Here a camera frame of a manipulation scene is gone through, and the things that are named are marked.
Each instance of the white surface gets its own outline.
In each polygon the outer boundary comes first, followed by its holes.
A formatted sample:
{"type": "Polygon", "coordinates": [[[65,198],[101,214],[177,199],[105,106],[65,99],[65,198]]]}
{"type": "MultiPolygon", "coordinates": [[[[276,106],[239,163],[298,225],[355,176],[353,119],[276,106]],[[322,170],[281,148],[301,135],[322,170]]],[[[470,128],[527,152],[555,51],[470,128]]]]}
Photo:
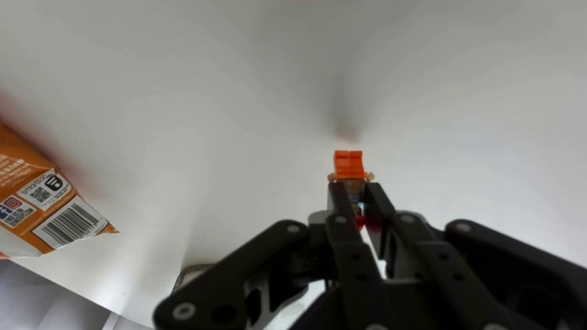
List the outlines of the white surface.
{"type": "Polygon", "coordinates": [[[587,264],[586,9],[6,0],[2,119],[122,231],[21,264],[149,324],[182,264],[325,207],[349,144],[400,207],[587,264]]]}

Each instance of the cardboard box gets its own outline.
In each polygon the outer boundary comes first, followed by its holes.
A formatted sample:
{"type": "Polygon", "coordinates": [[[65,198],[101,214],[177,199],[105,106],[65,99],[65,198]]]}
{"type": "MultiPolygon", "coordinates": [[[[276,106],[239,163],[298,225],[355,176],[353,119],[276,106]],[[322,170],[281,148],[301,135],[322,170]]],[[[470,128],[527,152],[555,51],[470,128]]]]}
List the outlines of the cardboard box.
{"type": "Polygon", "coordinates": [[[101,232],[116,232],[72,183],[0,124],[0,256],[32,256],[101,232]]]}

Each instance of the white backdrop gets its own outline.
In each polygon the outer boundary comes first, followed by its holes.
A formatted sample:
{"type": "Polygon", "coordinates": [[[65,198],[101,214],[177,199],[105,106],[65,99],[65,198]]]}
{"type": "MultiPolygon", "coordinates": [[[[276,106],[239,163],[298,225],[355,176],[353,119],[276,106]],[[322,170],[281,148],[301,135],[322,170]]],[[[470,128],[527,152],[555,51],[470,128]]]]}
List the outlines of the white backdrop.
{"type": "Polygon", "coordinates": [[[186,264],[325,207],[360,146],[399,207],[587,265],[587,3],[0,3],[2,121],[120,234],[26,267],[149,324],[186,264]]]}

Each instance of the orange box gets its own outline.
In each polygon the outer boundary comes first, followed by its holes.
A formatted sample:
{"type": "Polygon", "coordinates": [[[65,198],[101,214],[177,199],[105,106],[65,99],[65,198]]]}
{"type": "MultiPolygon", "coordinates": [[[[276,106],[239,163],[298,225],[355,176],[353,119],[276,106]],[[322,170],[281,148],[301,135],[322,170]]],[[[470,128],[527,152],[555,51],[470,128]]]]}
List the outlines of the orange box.
{"type": "Polygon", "coordinates": [[[74,240],[116,232],[72,183],[0,124],[0,256],[32,256],[74,240]]]}

